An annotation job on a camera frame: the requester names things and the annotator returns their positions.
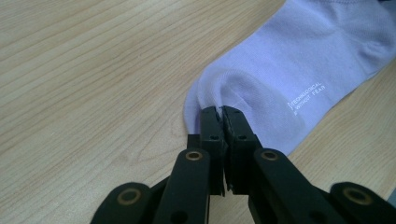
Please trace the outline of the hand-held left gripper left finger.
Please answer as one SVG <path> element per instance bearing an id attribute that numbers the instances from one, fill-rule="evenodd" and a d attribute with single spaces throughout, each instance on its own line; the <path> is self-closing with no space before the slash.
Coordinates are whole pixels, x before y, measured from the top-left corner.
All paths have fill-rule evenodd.
<path id="1" fill-rule="evenodd" d="M 210 156 L 209 183 L 210 194 L 225 194 L 223 183 L 224 157 L 226 143 L 222 130 L 222 122 L 214 106 L 203 109 L 200 113 L 200 132 L 189 134 L 187 147 L 205 150 Z"/>

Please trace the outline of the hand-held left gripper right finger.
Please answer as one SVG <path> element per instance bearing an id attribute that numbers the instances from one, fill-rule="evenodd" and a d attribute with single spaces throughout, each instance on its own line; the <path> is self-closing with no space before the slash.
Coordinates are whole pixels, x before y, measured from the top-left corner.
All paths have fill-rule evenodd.
<path id="1" fill-rule="evenodd" d="M 225 158 L 227 189 L 235 195 L 248 195 L 250 165 L 254 151 L 261 146 L 244 113 L 236 108 L 222 108 L 223 131 L 228 146 Z"/>

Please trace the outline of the lavender ankle sock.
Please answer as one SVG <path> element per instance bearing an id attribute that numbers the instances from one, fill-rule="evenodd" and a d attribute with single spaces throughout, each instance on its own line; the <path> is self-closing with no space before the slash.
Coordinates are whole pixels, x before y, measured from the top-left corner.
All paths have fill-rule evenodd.
<path id="1" fill-rule="evenodd" d="M 241 110 L 265 147 L 290 154 L 325 114 L 396 58 L 396 0 L 286 0 L 189 90 L 184 120 Z"/>

